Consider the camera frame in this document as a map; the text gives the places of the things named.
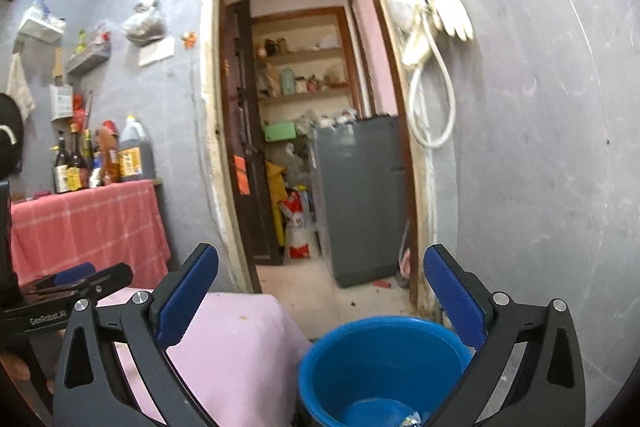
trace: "blue bucket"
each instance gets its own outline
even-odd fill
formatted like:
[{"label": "blue bucket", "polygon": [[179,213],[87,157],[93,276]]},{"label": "blue bucket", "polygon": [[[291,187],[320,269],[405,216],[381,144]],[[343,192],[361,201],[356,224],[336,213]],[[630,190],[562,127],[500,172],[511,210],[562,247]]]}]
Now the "blue bucket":
[{"label": "blue bucket", "polygon": [[410,317],[373,317],[318,340],[300,365],[300,396],[323,427],[424,422],[453,389],[471,352],[452,331]]}]

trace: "red and white bag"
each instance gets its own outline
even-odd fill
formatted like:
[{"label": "red and white bag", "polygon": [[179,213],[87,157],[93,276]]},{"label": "red and white bag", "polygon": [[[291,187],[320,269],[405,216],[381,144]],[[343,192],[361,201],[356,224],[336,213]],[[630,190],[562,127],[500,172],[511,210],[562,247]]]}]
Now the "red and white bag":
[{"label": "red and white bag", "polygon": [[285,254],[290,259],[319,257],[320,248],[310,212],[305,212],[300,193],[294,190],[280,203],[282,213],[289,219],[286,228]]}]

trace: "pink cloth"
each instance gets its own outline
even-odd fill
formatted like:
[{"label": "pink cloth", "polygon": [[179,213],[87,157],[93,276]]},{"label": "pink cloth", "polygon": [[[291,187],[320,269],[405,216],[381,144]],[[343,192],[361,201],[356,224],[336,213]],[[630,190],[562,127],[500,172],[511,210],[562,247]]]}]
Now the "pink cloth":
[{"label": "pink cloth", "polygon": [[127,263],[133,285],[155,288],[169,246],[151,181],[91,188],[14,204],[11,248],[20,284],[93,263]]},{"label": "pink cloth", "polygon": [[[136,291],[125,288],[98,305],[126,302]],[[275,297],[209,293],[180,344],[167,353],[220,427],[286,427],[294,412],[298,365],[310,347]],[[142,412],[162,421],[129,349],[116,349]]]}]

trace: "soy sauce bottle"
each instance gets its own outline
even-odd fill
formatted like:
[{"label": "soy sauce bottle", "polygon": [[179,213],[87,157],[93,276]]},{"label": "soy sauce bottle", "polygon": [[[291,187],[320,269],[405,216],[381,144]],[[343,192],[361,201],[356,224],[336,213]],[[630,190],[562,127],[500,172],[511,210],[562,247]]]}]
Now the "soy sauce bottle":
[{"label": "soy sauce bottle", "polygon": [[56,194],[63,194],[69,191],[66,179],[66,172],[69,168],[69,154],[66,151],[65,133],[58,131],[58,154],[53,164],[53,186]]},{"label": "soy sauce bottle", "polygon": [[69,158],[69,168],[67,171],[67,182],[70,190],[80,190],[89,188],[89,167],[80,153],[80,134],[78,124],[71,124],[71,138],[73,146]]}]

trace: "floor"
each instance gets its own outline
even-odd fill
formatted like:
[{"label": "floor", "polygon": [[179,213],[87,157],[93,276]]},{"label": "floor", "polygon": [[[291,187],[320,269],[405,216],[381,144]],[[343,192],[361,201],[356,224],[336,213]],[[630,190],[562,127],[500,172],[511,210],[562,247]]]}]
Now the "floor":
[{"label": "floor", "polygon": [[322,258],[257,269],[263,293],[278,299],[308,339],[365,317],[410,314],[409,292],[393,277],[385,279],[391,283],[388,289],[372,283],[342,289]]}]

